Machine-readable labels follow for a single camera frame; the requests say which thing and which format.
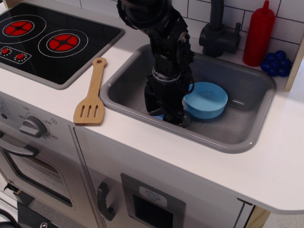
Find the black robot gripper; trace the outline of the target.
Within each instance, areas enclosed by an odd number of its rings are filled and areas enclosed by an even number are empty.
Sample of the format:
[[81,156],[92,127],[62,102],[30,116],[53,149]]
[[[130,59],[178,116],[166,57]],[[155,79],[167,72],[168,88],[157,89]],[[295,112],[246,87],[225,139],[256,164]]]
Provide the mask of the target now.
[[186,74],[181,74],[173,81],[161,81],[153,73],[148,73],[144,89],[148,114],[159,115],[164,111],[164,121],[176,126],[183,126],[185,112],[182,100],[189,92],[189,86],[190,78]]

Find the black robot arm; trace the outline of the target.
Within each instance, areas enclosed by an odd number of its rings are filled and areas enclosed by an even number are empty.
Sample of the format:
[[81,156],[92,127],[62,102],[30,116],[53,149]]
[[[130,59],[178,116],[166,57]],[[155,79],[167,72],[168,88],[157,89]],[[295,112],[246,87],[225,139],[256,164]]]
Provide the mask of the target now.
[[144,89],[148,112],[163,109],[163,119],[183,126],[182,104],[185,95],[194,89],[190,64],[187,24],[170,0],[119,0],[117,9],[123,22],[146,34],[150,39],[154,67],[147,74]]

